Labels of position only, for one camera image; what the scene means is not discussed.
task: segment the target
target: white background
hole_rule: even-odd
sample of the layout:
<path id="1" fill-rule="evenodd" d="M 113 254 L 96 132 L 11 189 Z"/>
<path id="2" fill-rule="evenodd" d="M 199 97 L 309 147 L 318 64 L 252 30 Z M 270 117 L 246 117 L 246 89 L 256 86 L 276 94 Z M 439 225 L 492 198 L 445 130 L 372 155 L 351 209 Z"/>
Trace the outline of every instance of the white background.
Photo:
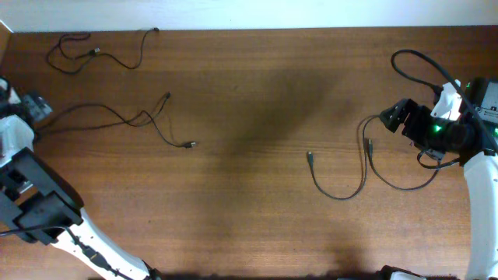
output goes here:
<path id="1" fill-rule="evenodd" d="M 498 0 L 0 0 L 14 32 L 498 24 Z"/>

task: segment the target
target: wooden table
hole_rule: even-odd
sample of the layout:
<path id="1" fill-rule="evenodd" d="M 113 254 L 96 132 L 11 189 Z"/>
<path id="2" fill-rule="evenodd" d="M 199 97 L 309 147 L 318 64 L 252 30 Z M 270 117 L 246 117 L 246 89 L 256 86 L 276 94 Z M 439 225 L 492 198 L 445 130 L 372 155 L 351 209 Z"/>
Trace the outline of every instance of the wooden table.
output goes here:
<path id="1" fill-rule="evenodd" d="M 332 201 L 313 185 L 305 153 L 314 151 L 327 191 L 352 193 L 361 173 L 358 123 L 401 98 L 432 106 L 429 89 L 391 69 L 391 54 L 420 50 L 462 82 L 498 76 L 496 27 L 161 31 L 146 39 L 139 69 L 101 58 L 75 76 L 45 64 L 60 35 L 13 34 L 0 73 L 21 94 L 37 89 L 56 113 L 101 102 L 131 117 L 171 91 L 159 127 L 175 142 L 198 142 L 175 149 L 152 126 L 120 126 L 54 135 L 35 146 L 82 195 L 93 221 L 153 267 L 304 276 L 389 264 L 464 276 L 470 213 L 462 168 L 414 192 L 369 176 L 358 197 Z M 142 35 L 93 33 L 65 47 L 71 54 L 99 47 L 131 65 Z M 399 65 L 445 83 L 415 58 L 400 57 Z M 108 112 L 88 109 L 59 127 L 110 121 Z M 367 135 L 389 180 L 410 187 L 428 179 L 407 138 L 379 121 Z M 1 239 L 0 251 L 3 279 L 96 276 L 62 251 L 16 237 Z"/>

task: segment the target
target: white wall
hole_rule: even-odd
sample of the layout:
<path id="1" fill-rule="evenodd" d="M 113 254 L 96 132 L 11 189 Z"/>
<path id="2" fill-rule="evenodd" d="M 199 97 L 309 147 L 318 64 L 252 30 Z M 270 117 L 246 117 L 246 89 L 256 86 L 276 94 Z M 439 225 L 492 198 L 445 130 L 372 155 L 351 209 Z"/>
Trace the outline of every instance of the white wall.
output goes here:
<path id="1" fill-rule="evenodd" d="M 0 0 L 14 32 L 498 24 L 498 0 Z"/>

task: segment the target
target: brown table surface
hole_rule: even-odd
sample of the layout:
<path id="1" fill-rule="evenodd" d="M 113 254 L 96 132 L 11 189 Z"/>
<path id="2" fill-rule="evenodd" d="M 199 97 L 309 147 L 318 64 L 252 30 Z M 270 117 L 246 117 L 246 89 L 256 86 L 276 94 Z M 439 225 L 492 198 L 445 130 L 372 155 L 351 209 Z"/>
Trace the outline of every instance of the brown table surface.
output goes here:
<path id="1" fill-rule="evenodd" d="M 93 33 L 70 54 L 99 47 L 130 65 L 140 32 Z M 395 191 L 374 176 L 351 201 L 332 201 L 319 181 L 346 196 L 360 179 L 356 126 L 401 98 L 432 106 L 425 86 L 396 74 L 390 56 L 420 50 L 467 82 L 498 76 L 496 27 L 161 31 L 146 39 L 140 68 L 100 58 L 75 76 L 44 57 L 59 33 L 13 34 L 0 72 L 20 94 L 37 89 L 57 113 L 105 103 L 131 117 L 172 97 L 152 126 L 47 136 L 42 159 L 81 194 L 93 221 L 128 252 L 167 272 L 304 276 L 375 271 L 389 264 L 424 275 L 465 275 L 470 256 L 468 192 L 460 167 L 421 191 Z M 61 59 L 56 63 L 68 66 Z M 426 63 L 400 67 L 438 84 Z M 58 125 L 116 121 L 82 110 Z M 403 187 L 427 180 L 417 151 L 379 121 L 368 129 L 379 172 Z M 96 276 L 65 252 L 17 237 L 0 239 L 4 279 Z"/>

